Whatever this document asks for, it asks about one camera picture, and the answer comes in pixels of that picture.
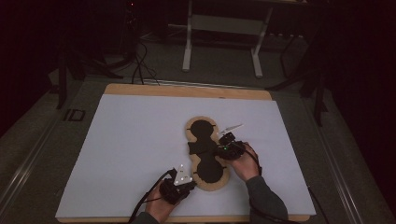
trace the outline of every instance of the metal stand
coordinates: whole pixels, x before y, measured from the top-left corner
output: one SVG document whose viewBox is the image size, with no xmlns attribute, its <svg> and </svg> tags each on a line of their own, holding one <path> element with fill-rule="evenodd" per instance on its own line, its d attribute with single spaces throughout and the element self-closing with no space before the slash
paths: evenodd
<svg viewBox="0 0 396 224">
<path fill-rule="evenodd" d="M 241 20 L 234 18 L 213 17 L 205 15 L 192 14 L 192 0 L 189 0 L 189 15 L 187 18 L 187 43 L 184 50 L 184 59 L 182 70 L 190 71 L 191 64 L 191 32 L 192 29 L 227 32 L 242 35 L 258 35 L 259 40 L 255 48 L 251 50 L 254 72 L 257 78 L 262 77 L 262 67 L 259 59 L 262 41 L 267 31 L 268 23 L 271 18 L 273 8 L 269 7 L 265 21 Z"/>
</svg>

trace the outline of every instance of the hand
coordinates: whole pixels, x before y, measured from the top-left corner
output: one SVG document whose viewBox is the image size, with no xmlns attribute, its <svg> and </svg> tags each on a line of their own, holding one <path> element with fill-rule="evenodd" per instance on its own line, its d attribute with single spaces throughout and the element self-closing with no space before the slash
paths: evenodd
<svg viewBox="0 0 396 224">
<path fill-rule="evenodd" d="M 167 202 L 160 193 L 160 185 L 163 181 L 161 181 L 155 189 L 149 194 L 148 201 L 154 200 L 152 202 L 147 202 L 146 212 L 152 215 L 159 223 L 164 223 L 166 219 L 168 219 L 171 212 L 178 205 L 172 205 Z"/>
<path fill-rule="evenodd" d="M 259 158 L 259 156 L 248 143 L 244 143 L 244 146 L 245 150 L 250 152 L 250 154 L 256 157 L 256 159 Z M 247 182 L 251 177 L 259 175 L 259 167 L 257 163 L 247 153 L 244 153 L 237 160 L 227 161 L 227 163 L 233 167 L 239 178 L 245 182 Z"/>
</svg>

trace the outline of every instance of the wooden puzzle piece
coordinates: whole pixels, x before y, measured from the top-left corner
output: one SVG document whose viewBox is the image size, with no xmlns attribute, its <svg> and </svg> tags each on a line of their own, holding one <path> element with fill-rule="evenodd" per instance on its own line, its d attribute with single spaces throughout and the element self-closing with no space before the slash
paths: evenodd
<svg viewBox="0 0 396 224">
<path fill-rule="evenodd" d="M 216 122 L 208 117 L 195 117 L 186 124 L 192 178 L 198 188 L 206 191 L 221 189 L 230 178 L 225 161 L 213 154 L 219 145 L 218 132 Z"/>
</svg>

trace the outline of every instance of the person's right hand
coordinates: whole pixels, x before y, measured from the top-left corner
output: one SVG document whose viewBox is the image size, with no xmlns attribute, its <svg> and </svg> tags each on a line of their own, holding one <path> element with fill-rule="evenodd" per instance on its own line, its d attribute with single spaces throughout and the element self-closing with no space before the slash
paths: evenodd
<svg viewBox="0 0 396 224">
<path fill-rule="evenodd" d="M 248 151 L 251 155 L 259 158 L 253 148 L 248 144 L 244 143 L 245 150 Z M 257 163 L 247 154 L 244 153 L 240 158 L 234 161 L 227 161 L 232 167 L 236 174 L 243 181 L 247 182 L 250 178 L 259 175 L 259 167 Z"/>
</svg>

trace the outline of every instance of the person's left hand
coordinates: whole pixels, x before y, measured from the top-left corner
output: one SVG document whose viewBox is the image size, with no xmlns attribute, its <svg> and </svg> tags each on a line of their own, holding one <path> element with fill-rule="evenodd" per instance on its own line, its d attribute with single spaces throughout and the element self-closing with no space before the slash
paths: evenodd
<svg viewBox="0 0 396 224">
<path fill-rule="evenodd" d="M 152 202 L 147 202 L 146 212 L 152 215 L 159 223 L 164 223 L 168 219 L 169 215 L 172 213 L 174 208 L 178 206 L 178 203 L 173 205 L 167 202 L 160 193 L 161 181 L 155 189 L 150 193 L 147 200 L 154 200 Z"/>
</svg>

